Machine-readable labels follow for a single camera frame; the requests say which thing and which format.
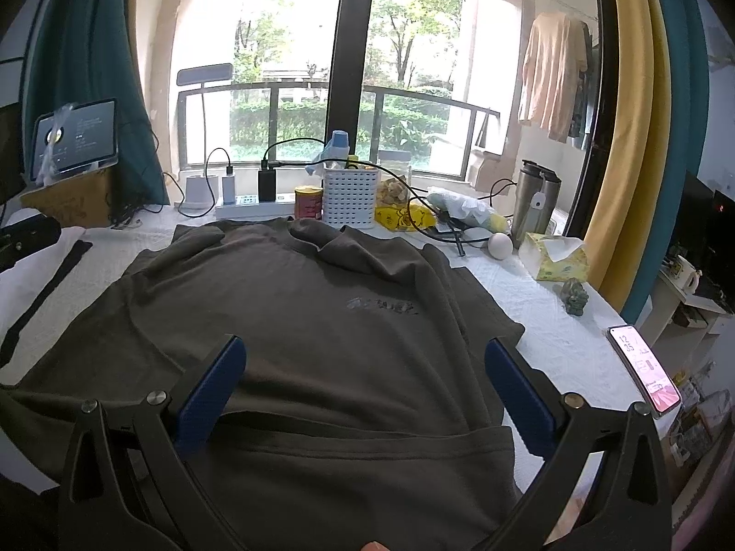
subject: teal curtain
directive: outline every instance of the teal curtain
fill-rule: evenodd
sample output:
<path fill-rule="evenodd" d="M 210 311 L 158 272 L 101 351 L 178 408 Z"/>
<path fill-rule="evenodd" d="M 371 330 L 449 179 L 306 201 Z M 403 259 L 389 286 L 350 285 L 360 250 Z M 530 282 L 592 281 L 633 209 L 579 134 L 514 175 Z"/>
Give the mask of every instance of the teal curtain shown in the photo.
<path fill-rule="evenodd" d="M 660 0 L 671 60 L 671 128 L 664 177 L 646 247 L 621 316 L 635 323 L 671 239 L 686 171 L 697 174 L 707 131 L 707 44 L 696 0 Z"/>
<path fill-rule="evenodd" d="M 119 163 L 113 217 L 168 204 L 140 77 L 128 40 L 127 0 L 50 0 L 28 67 L 23 124 L 26 167 L 39 116 L 68 102 L 117 100 Z"/>

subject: glass jar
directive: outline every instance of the glass jar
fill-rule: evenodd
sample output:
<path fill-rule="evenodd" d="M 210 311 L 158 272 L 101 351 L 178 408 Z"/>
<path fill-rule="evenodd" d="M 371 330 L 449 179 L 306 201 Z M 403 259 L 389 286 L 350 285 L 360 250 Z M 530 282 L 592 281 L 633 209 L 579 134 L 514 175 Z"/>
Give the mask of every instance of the glass jar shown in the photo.
<path fill-rule="evenodd" d="M 399 176 L 411 185 L 411 153 L 408 151 L 381 151 L 378 165 Z M 380 172 L 380 184 L 376 193 L 378 207 L 405 207 L 410 191 L 387 172 Z"/>

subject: white mug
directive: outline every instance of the white mug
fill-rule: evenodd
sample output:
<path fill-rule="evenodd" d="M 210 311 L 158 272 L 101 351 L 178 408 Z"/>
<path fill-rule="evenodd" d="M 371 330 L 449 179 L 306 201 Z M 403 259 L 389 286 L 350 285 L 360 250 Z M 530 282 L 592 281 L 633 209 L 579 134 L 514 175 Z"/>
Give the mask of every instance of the white mug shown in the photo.
<path fill-rule="evenodd" d="M 699 287 L 701 271 L 688 262 L 684 257 L 678 255 L 670 270 L 671 281 L 685 294 L 694 294 Z"/>

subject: yellow lid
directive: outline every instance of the yellow lid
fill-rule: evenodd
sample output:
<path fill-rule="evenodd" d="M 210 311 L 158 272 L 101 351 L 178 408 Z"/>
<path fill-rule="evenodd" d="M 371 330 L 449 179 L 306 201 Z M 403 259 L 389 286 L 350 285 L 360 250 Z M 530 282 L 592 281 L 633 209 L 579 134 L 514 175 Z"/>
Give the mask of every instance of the yellow lid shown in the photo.
<path fill-rule="evenodd" d="M 321 186 L 297 186 L 293 191 L 297 195 L 320 195 L 324 189 Z"/>

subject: white plastic basket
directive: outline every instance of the white plastic basket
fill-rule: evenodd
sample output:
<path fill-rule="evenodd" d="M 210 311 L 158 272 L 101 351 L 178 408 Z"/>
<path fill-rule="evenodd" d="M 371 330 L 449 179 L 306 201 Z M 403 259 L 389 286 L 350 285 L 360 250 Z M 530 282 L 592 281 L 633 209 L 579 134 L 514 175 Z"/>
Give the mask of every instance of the white plastic basket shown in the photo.
<path fill-rule="evenodd" d="M 334 228 L 372 228 L 377 169 L 325 169 L 322 221 Z"/>

